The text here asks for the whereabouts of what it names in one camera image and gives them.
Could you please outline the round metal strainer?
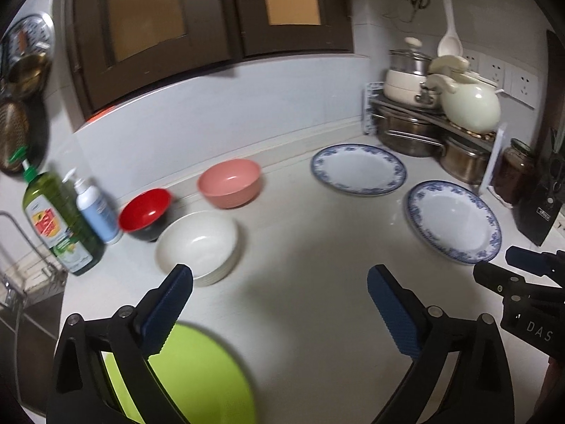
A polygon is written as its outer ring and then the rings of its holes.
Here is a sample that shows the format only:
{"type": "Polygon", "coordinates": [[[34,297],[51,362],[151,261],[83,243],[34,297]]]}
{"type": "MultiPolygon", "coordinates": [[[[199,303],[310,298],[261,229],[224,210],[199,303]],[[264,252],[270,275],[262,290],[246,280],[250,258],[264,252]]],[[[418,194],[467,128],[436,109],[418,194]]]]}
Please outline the round metal strainer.
{"type": "Polygon", "coordinates": [[[8,72],[27,55],[45,55],[52,60],[55,52],[55,26],[46,12],[33,13],[17,20],[1,40],[1,66],[8,72]]]}

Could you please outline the pink bowl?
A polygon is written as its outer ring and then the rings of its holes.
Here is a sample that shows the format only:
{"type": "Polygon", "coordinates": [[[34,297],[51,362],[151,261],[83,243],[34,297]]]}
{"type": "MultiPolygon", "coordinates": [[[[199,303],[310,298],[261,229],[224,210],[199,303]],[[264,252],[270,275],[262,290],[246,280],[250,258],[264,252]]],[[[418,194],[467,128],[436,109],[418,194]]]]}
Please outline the pink bowl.
{"type": "Polygon", "coordinates": [[[248,159],[231,159],[205,170],[199,192],[218,209],[234,209],[255,199],[262,188],[261,166],[248,159]]]}

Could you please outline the glass jar dark contents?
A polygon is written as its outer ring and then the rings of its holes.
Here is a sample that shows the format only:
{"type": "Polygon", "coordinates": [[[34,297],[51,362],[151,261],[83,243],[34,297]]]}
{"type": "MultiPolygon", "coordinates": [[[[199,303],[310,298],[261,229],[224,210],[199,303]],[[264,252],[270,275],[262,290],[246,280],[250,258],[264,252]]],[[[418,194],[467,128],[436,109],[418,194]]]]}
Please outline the glass jar dark contents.
{"type": "Polygon", "coordinates": [[[504,202],[514,206],[524,196],[535,175],[534,153],[517,138],[503,152],[492,186],[504,202]]]}

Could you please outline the black knife block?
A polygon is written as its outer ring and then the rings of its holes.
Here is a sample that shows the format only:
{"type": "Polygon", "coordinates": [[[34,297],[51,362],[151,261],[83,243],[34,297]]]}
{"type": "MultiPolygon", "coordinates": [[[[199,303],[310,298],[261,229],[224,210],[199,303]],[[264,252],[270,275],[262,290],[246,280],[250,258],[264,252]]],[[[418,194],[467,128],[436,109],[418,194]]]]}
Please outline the black knife block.
{"type": "Polygon", "coordinates": [[[519,202],[514,215],[518,231],[536,246],[543,244],[564,205],[564,127],[552,129],[549,137],[549,158],[534,190],[519,202]]]}

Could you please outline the green dish soap bottle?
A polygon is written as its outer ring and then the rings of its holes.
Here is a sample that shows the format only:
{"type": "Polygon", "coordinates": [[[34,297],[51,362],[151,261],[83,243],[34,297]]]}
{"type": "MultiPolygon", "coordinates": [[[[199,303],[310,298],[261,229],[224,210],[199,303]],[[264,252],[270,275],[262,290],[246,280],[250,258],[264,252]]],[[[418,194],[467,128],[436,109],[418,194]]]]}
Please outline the green dish soap bottle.
{"type": "Polygon", "coordinates": [[[105,245],[78,211],[75,201],[58,176],[40,172],[19,147],[10,161],[23,166],[27,183],[22,209],[31,228],[70,274],[80,276],[98,264],[105,245]]]}

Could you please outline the white plastic rice spoon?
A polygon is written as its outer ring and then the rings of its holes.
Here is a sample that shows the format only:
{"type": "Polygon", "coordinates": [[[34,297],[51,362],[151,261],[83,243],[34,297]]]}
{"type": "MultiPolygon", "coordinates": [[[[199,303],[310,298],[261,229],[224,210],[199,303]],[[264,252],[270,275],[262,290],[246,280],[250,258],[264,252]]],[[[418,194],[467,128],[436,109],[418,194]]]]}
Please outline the white plastic rice spoon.
{"type": "Polygon", "coordinates": [[[461,57],[464,55],[464,48],[456,31],[452,0],[442,0],[442,2],[444,3],[446,31],[438,44],[437,54],[439,57],[444,55],[461,57]]]}

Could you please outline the small stainless steel pot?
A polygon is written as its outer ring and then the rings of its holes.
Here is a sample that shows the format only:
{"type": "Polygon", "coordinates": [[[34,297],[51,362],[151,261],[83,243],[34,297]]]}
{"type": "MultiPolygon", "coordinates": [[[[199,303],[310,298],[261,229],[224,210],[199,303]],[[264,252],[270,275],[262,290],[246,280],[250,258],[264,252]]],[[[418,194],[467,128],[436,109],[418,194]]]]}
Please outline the small stainless steel pot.
{"type": "Polygon", "coordinates": [[[482,182],[489,158],[488,151],[474,147],[458,136],[444,137],[440,165],[447,173],[468,185],[477,186],[482,182]]]}

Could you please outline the blue floral plate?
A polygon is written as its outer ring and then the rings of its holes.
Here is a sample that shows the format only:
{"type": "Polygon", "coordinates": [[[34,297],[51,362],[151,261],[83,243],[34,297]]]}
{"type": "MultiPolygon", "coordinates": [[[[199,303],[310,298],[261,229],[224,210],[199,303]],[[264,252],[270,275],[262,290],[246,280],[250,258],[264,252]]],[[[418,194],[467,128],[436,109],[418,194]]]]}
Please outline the blue floral plate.
{"type": "Polygon", "coordinates": [[[424,181],[404,201],[413,230],[435,251],[465,265],[494,259],[502,229],[495,213],[471,190],[448,181],[424,181]]]}
{"type": "Polygon", "coordinates": [[[318,151],[310,161],[313,176],[338,192],[380,196],[407,179],[404,163],[390,151],[365,143],[338,143],[318,151]]]}

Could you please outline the white wall socket panel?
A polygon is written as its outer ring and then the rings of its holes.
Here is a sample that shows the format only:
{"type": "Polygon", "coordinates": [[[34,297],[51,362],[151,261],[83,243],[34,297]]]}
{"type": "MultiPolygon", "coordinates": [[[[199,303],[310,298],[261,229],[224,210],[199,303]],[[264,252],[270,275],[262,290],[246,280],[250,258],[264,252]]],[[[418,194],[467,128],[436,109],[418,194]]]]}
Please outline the white wall socket panel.
{"type": "Polygon", "coordinates": [[[503,95],[509,96],[531,109],[538,105],[537,75],[520,67],[473,50],[464,50],[470,69],[483,78],[493,81],[503,95]]]}

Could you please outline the brass hanging pan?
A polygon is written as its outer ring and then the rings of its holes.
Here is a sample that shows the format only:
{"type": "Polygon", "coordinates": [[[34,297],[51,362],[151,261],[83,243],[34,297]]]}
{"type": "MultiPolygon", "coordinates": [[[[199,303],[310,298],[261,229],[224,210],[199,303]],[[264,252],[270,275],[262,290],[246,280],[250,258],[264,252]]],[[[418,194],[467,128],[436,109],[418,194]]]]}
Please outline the brass hanging pan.
{"type": "Polygon", "coordinates": [[[8,69],[8,94],[15,100],[27,100],[45,87],[51,59],[45,53],[24,55],[8,69]]]}

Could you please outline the white blue pump bottle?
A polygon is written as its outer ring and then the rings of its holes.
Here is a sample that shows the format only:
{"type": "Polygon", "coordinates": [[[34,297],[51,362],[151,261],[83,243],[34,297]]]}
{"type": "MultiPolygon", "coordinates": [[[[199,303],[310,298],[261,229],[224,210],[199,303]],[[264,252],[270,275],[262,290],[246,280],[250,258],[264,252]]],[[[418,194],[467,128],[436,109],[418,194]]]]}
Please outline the white blue pump bottle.
{"type": "Polygon", "coordinates": [[[123,235],[118,216],[100,189],[89,179],[79,177],[75,167],[65,174],[63,182],[73,185],[78,211],[101,241],[106,245],[117,243],[123,235]]]}

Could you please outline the white bowl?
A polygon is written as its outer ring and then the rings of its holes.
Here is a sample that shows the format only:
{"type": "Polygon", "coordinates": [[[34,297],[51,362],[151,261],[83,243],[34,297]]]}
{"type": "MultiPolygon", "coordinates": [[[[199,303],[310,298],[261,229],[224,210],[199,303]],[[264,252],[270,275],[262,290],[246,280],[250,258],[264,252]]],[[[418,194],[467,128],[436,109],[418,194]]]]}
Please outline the white bowl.
{"type": "Polygon", "coordinates": [[[177,219],[161,233],[154,259],[168,274],[177,264],[191,269],[195,286],[210,286],[234,269],[239,256],[238,223],[224,212],[202,211],[177,219]]]}

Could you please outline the lime green plate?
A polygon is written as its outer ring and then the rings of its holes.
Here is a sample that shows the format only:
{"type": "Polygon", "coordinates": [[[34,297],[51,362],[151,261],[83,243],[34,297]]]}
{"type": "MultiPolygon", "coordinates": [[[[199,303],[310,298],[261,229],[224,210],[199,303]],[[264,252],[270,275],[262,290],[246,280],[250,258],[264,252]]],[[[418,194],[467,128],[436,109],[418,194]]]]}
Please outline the lime green plate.
{"type": "Polygon", "coordinates": [[[247,376],[228,350],[204,331],[175,324],[161,351],[150,356],[148,363],[191,423],[258,421],[247,376]]]}

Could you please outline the red and black bowl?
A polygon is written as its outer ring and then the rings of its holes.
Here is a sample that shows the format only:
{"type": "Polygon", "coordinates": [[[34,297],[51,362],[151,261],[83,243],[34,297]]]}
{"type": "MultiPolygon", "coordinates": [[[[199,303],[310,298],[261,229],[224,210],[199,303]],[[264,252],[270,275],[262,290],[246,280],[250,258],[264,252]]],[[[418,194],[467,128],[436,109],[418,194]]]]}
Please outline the red and black bowl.
{"type": "Polygon", "coordinates": [[[118,223],[123,232],[143,242],[155,242],[171,220],[172,195],[167,189],[150,189],[130,200],[118,223]]]}

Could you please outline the cream pot with steel lid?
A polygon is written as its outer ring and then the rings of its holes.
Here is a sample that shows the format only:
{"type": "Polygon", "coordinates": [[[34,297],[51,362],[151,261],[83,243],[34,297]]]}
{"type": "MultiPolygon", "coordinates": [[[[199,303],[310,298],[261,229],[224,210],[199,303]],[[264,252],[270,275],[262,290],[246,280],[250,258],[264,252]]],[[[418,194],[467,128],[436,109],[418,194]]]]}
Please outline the cream pot with steel lid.
{"type": "Polygon", "coordinates": [[[425,84],[432,58],[420,51],[422,43],[419,39],[405,37],[404,42],[405,48],[389,51],[384,96],[419,109],[439,109],[440,94],[429,90],[425,84]]]}

